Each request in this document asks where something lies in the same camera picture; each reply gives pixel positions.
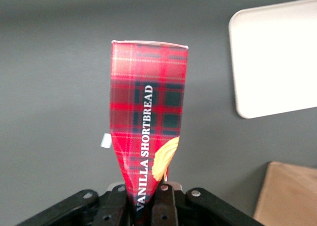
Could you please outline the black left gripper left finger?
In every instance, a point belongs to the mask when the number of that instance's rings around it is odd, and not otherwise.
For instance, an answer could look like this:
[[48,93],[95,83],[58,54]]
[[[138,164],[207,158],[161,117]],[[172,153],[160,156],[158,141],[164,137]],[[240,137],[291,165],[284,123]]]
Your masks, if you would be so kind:
[[128,199],[125,184],[112,184],[99,197],[99,207],[95,215],[96,226],[128,226]]

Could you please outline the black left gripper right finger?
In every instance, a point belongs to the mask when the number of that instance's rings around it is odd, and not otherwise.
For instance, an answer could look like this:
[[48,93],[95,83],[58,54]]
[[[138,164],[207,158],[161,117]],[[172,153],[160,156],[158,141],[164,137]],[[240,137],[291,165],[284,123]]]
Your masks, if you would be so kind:
[[178,226],[177,208],[173,187],[161,184],[157,187],[151,212],[151,226]]

